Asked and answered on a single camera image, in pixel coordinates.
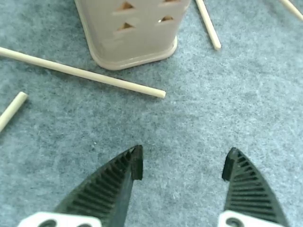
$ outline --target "plastic container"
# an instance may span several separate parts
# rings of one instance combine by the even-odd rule
[[[75,0],[93,59],[121,70],[171,56],[190,0]]]

